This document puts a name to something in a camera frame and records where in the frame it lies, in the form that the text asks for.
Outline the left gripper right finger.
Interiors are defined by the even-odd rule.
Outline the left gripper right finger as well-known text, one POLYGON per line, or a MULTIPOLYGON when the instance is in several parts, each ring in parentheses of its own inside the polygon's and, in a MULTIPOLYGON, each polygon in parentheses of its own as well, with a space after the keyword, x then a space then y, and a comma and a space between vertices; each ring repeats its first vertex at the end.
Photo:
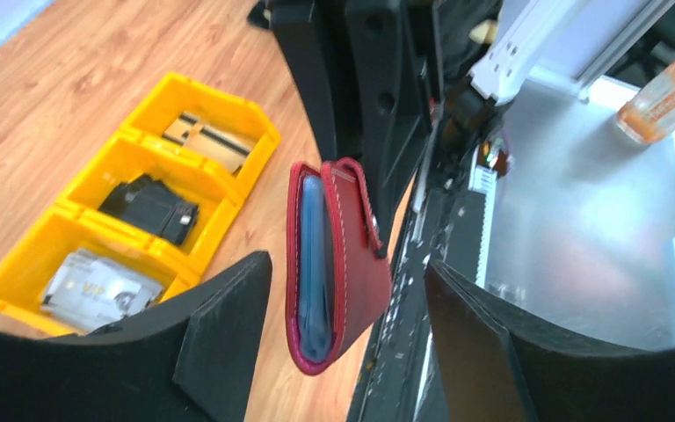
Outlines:
POLYGON ((675 348, 552 324, 468 280, 430 308, 453 421, 675 421, 675 348))

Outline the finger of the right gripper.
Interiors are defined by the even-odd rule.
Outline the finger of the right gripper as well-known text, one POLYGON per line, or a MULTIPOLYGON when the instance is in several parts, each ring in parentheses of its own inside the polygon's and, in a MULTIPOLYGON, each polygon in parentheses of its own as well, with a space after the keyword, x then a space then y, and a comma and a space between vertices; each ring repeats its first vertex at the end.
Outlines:
POLYGON ((435 1, 271 1, 270 27, 320 157, 364 169, 382 242, 442 99, 435 1))

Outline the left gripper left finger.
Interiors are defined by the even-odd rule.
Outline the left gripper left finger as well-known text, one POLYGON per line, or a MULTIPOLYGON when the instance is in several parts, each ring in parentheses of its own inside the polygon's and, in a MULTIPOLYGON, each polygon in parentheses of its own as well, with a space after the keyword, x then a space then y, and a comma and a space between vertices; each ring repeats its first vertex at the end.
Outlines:
POLYGON ((271 282, 254 251, 85 336, 0 332, 0 421, 243 420, 271 282))

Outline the red leather card holder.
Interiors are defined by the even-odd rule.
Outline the red leather card holder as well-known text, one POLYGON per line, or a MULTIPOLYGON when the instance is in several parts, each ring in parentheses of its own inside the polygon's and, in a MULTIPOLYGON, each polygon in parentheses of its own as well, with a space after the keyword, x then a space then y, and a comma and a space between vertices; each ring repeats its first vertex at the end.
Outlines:
POLYGON ((286 333, 294 364, 319 375, 388 308, 391 275, 360 164, 296 163, 287 196, 286 333))

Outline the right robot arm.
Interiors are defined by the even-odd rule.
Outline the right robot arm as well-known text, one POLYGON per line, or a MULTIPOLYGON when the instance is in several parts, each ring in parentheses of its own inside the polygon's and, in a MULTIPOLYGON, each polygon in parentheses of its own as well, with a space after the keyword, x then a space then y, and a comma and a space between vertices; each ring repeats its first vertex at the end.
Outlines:
POLYGON ((363 171, 333 224, 384 255, 395 211, 438 127, 489 134, 532 70, 592 83, 667 1, 269 1, 270 27, 324 161, 363 171))

